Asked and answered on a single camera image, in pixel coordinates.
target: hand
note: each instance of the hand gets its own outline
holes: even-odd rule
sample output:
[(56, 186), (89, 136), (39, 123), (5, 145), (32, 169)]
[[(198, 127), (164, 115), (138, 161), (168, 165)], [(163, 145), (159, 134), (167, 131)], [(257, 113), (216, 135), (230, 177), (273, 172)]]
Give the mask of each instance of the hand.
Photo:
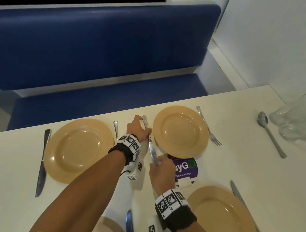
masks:
[(167, 155), (161, 155), (157, 158), (158, 166), (150, 164), (149, 175), (151, 184), (158, 196), (175, 187), (176, 167)]
[(128, 124), (126, 133), (136, 135), (138, 141), (141, 143), (147, 138), (148, 134), (152, 131), (152, 129), (151, 128), (142, 129), (139, 120), (142, 120), (142, 117), (139, 115), (135, 115), (134, 120)]

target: blue bench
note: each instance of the blue bench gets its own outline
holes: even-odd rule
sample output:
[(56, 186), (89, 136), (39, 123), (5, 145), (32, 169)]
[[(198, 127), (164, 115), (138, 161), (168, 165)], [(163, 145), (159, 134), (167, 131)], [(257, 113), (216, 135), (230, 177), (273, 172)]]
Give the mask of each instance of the blue bench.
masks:
[[(202, 64), (217, 5), (2, 10), (0, 89)], [(16, 99), (8, 130), (207, 95), (196, 74)]]

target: purple sticker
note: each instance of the purple sticker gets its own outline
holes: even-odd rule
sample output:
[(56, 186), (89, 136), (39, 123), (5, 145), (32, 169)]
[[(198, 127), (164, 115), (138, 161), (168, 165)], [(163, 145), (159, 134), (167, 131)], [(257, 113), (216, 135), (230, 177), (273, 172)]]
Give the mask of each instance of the purple sticker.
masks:
[(168, 155), (168, 157), (173, 160), (173, 163), (176, 166), (175, 183), (177, 183), (178, 179), (185, 177), (190, 177), (192, 183), (194, 183), (194, 180), (192, 179), (198, 176), (198, 166), (195, 159), (178, 159), (171, 155)]

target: person's left hand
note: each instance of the person's left hand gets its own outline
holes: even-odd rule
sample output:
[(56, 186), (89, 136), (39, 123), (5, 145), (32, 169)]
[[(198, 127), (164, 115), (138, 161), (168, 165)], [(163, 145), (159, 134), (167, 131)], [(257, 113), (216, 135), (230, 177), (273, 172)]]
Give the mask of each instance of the person's left hand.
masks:
[(136, 135), (138, 141), (141, 143), (146, 139), (146, 137), (152, 131), (152, 129), (151, 128), (142, 129), (139, 120), (142, 120), (142, 117), (139, 115), (135, 115), (134, 120), (128, 124), (126, 133)]

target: plate center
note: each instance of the plate center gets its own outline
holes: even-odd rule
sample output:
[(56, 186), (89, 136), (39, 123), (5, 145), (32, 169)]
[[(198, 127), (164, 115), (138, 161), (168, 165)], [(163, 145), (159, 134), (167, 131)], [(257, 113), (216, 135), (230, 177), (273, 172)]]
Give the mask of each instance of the plate center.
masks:
[(92, 165), (101, 143), (96, 131), (80, 128), (68, 133), (58, 147), (58, 161), (73, 170), (83, 170)]
[(195, 210), (200, 225), (209, 232), (239, 232), (239, 222), (232, 209), (215, 199), (199, 204)]
[(194, 146), (200, 136), (200, 128), (192, 118), (185, 114), (173, 114), (162, 125), (167, 140), (180, 148)]

